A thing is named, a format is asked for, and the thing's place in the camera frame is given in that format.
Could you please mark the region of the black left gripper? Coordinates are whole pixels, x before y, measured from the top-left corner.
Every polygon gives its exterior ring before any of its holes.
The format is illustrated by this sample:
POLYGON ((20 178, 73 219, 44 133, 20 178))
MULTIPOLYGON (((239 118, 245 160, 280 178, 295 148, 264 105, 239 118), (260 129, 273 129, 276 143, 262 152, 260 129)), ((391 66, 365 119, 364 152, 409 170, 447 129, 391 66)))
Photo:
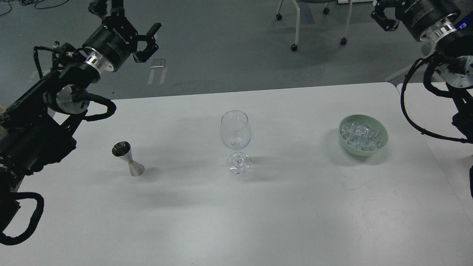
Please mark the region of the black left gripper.
POLYGON ((145 35, 138 35, 137 30, 125 17, 123 0, 93 0, 88 11, 98 17, 106 17, 102 24, 84 42, 82 47, 94 50, 108 60, 107 71, 116 72, 133 53, 136 63, 146 63, 159 46, 155 34, 162 27, 155 23, 145 35), (111 16, 108 16, 108 2, 111 5, 111 16), (146 42, 144 50, 137 51, 137 43, 146 42))

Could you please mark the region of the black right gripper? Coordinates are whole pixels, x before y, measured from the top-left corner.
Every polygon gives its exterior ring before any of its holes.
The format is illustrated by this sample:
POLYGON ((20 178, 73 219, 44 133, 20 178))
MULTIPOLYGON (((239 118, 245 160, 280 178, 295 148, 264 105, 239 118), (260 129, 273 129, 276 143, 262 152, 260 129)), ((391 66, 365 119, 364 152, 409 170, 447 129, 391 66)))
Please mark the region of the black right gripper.
POLYGON ((460 8, 452 0, 374 0, 371 18, 385 31, 395 31, 399 20, 417 41, 424 41, 425 31, 442 20, 455 21, 460 8), (385 9, 395 7, 397 20, 388 18, 385 9))

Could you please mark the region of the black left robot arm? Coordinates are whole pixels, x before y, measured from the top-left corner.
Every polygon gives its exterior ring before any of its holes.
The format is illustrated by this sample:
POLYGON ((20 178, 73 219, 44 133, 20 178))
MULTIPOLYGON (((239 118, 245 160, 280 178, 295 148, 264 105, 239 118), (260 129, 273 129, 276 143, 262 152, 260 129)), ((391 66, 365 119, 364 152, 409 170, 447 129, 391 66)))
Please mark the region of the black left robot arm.
POLYGON ((73 138, 82 121, 107 119, 116 111, 110 99, 87 92, 104 71, 116 72, 132 56, 145 63, 159 46, 155 23, 140 35, 125 17, 122 0, 90 3, 101 25, 76 48, 55 42, 34 47, 39 81, 1 114, 1 244, 21 244, 32 236, 44 211, 36 192, 19 192, 27 175, 60 162, 76 148, 73 138))

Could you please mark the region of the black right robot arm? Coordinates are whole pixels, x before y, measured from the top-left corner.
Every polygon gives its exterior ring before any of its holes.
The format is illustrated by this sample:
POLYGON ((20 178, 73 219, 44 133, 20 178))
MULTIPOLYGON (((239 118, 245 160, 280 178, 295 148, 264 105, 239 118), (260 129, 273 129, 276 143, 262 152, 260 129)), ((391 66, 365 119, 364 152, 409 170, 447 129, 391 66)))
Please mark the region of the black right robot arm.
POLYGON ((459 7, 452 0, 375 0, 371 17, 385 31, 403 23, 417 42, 429 41, 431 54, 417 59, 404 76, 401 110, 408 123, 423 135, 458 143, 472 143, 472 32, 460 29, 459 7), (453 100, 457 113, 452 125, 463 138, 428 131, 409 117, 404 94, 411 77, 423 65, 423 85, 433 95, 453 100))

